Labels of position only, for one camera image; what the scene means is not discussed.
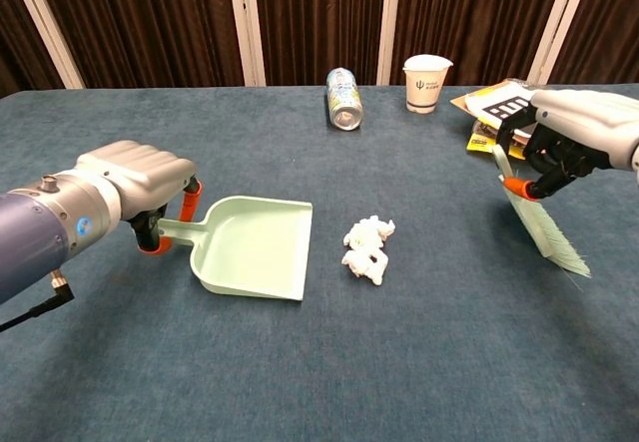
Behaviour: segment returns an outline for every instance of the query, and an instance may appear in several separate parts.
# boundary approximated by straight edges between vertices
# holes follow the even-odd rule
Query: blue sticker
[[[80,218],[76,230],[79,235],[87,235],[91,232],[91,220],[89,218]]]

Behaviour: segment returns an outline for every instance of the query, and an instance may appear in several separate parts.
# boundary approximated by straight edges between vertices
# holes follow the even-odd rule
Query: brush
[[[499,145],[492,147],[492,155],[501,171],[501,181],[514,178],[508,157]],[[566,270],[590,277],[590,269],[541,203],[522,198],[507,188],[504,191],[541,255]]]

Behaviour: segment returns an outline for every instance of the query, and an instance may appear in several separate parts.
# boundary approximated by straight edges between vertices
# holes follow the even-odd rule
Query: table
[[[198,164],[196,220],[232,195],[314,205],[302,303],[206,292],[187,247],[145,256],[123,222],[66,263],[76,299],[0,335],[0,440],[636,440],[635,176],[597,171],[544,202],[592,270],[569,275],[466,152],[472,119],[448,102],[473,89],[444,88],[425,117],[403,88],[362,87],[352,133],[327,124],[321,87],[0,101],[3,191],[133,139]],[[380,287],[340,265],[371,215],[396,223]],[[0,320],[50,294],[31,286]]]

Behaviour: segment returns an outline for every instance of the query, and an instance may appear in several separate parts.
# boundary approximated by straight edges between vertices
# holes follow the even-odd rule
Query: black cable
[[[32,317],[38,317],[45,312],[57,309],[61,305],[66,304],[70,300],[73,300],[75,297],[75,295],[73,295],[71,287],[69,287],[69,284],[63,284],[59,287],[55,287],[54,290],[56,291],[56,295],[54,295],[53,297],[50,297],[41,304],[31,307],[24,314],[19,315],[18,317],[15,317],[8,322],[0,325],[0,332],[4,332],[5,330],[18,325],[25,320],[29,320]]]

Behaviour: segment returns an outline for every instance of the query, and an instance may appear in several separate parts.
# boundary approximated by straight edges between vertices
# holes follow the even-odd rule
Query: curtain fold
[[[89,88],[244,85],[231,0],[48,0]]]
[[[0,98],[64,88],[24,1],[0,0],[0,15]]]
[[[447,85],[526,79],[554,0],[398,0],[391,84],[403,62],[433,53],[450,59]]]
[[[374,85],[383,0],[258,0],[268,85],[323,85],[343,66]]]
[[[639,83],[639,0],[581,0],[549,83]]]

